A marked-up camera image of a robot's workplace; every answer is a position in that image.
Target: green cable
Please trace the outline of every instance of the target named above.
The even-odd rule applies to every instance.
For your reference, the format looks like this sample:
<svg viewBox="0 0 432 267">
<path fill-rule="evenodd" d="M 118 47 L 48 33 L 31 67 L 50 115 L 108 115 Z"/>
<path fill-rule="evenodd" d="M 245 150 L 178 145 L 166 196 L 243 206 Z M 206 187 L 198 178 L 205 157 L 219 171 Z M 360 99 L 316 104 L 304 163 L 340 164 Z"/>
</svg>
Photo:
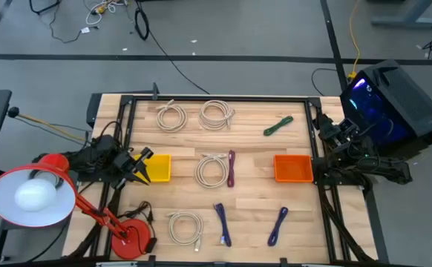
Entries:
<svg viewBox="0 0 432 267">
<path fill-rule="evenodd" d="M 268 128 L 268 129 L 264 130 L 264 136 L 272 135 L 280 127 L 282 127 L 284 125 L 288 125 L 291 122 L 293 122 L 293 117 L 292 116 L 286 116 L 278 124 L 272 126 L 271 128 Z"/>
</svg>

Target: blue cable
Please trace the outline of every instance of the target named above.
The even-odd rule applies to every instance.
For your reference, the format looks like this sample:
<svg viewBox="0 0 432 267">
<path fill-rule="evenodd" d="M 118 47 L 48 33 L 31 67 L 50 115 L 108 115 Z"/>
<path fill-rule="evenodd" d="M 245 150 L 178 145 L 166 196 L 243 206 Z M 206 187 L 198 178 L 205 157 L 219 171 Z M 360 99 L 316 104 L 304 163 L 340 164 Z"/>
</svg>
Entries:
<svg viewBox="0 0 432 267">
<path fill-rule="evenodd" d="M 219 215 L 219 218 L 221 219 L 221 224 L 223 225 L 223 236 L 221 236 L 221 244 L 226 244 L 230 247 L 231 237 L 229 237 L 229 230 L 228 225 L 226 224 L 226 214 L 224 213 L 223 203 L 213 205 L 213 207 L 215 207 L 217 215 Z"/>
<path fill-rule="evenodd" d="M 272 230 L 272 233 L 270 233 L 269 240 L 267 240 L 268 246 L 274 246 L 277 244 L 278 239 L 278 230 L 281 227 L 282 222 L 284 221 L 285 217 L 289 213 L 289 209 L 282 207 L 281 211 L 278 213 L 277 222 L 275 222 L 274 230 Z"/>
</svg>

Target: light bulb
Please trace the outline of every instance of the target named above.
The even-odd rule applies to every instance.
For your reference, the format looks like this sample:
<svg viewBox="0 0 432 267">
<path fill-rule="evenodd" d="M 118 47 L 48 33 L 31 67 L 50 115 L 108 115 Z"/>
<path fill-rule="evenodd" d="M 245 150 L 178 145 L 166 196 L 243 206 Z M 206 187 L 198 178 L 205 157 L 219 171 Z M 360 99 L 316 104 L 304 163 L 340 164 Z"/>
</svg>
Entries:
<svg viewBox="0 0 432 267">
<path fill-rule="evenodd" d="M 46 179 L 30 179 L 16 189 L 15 203 L 24 211 L 40 211 L 56 199 L 54 185 Z"/>
</svg>

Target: lamp shade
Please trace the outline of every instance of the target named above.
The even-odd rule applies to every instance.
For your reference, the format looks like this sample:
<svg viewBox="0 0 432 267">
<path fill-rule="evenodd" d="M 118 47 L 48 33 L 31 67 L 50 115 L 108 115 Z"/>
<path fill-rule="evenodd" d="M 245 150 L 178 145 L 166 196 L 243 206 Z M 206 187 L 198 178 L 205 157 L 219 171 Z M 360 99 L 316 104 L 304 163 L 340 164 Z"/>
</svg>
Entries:
<svg viewBox="0 0 432 267">
<path fill-rule="evenodd" d="M 0 176 L 0 217 L 25 227 L 44 227 L 66 218 L 76 204 L 76 189 L 61 154 L 14 168 Z"/>
</svg>

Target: gray floor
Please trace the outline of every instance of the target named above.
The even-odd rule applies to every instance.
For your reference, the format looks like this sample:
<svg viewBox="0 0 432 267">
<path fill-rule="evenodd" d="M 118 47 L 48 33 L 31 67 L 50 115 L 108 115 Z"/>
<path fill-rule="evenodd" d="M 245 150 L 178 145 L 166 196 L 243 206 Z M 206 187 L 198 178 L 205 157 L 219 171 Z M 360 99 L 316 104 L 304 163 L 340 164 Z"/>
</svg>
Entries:
<svg viewBox="0 0 432 267">
<path fill-rule="evenodd" d="M 47 1 L 35 1 L 36 6 Z M 423 59 L 416 48 L 432 38 L 432 30 L 372 27 L 373 15 L 398 14 L 412 4 L 376 4 L 362 1 L 354 30 L 362 58 Z M 329 0 L 341 55 L 355 52 L 348 31 L 353 0 Z M 134 7 L 129 8 L 132 15 Z M 173 55 L 249 55 L 331 57 L 319 1 L 314 0 L 174 0 L 145 2 L 151 29 Z M 85 26 L 81 1 L 64 0 L 53 26 L 55 34 L 71 39 Z M 0 53 L 161 55 L 150 39 L 134 33 L 125 8 L 106 13 L 99 30 L 79 41 L 62 44 L 50 37 L 52 13 L 40 19 L 27 1 L 14 0 L 0 23 Z M 432 7 L 426 16 L 432 16 Z M 211 93 L 317 95 L 310 74 L 333 65 L 279 62 L 177 62 L 180 69 Z M 347 73 L 351 66 L 346 65 Z M 432 66 L 405 66 L 413 79 L 432 96 Z M 199 93 L 169 62 L 27 61 L 0 60 L 0 89 L 13 92 L 11 105 L 22 113 L 49 122 L 86 128 L 85 111 L 91 93 L 148 90 L 156 82 L 162 93 Z M 329 96 L 340 93 L 334 72 L 315 77 Z M 6 119 L 0 134 L 0 169 L 28 163 L 43 152 L 72 151 L 78 145 L 51 136 L 22 122 Z M 382 228 L 390 261 L 432 266 L 432 147 L 410 161 L 414 182 L 405 186 L 376 184 Z M 14 231 L 5 252 L 15 261 L 39 253 L 59 228 Z M 24 245 L 23 237 L 33 240 Z M 41 259 L 59 256 L 61 238 Z"/>
</svg>

